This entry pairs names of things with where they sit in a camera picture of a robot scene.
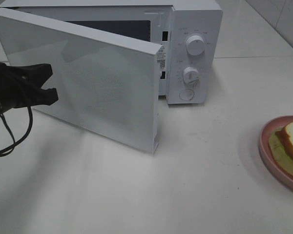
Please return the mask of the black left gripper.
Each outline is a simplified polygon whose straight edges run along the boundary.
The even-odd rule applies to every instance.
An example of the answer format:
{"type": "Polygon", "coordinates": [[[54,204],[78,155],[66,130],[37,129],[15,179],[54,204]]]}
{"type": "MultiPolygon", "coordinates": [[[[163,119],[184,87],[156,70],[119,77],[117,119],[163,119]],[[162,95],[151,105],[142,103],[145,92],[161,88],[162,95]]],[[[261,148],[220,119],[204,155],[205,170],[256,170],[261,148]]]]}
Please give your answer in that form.
{"type": "Polygon", "coordinates": [[[52,75],[50,64],[9,66],[0,62],[0,115],[13,108],[26,107],[28,91],[52,91],[52,88],[42,88],[52,75]]]}

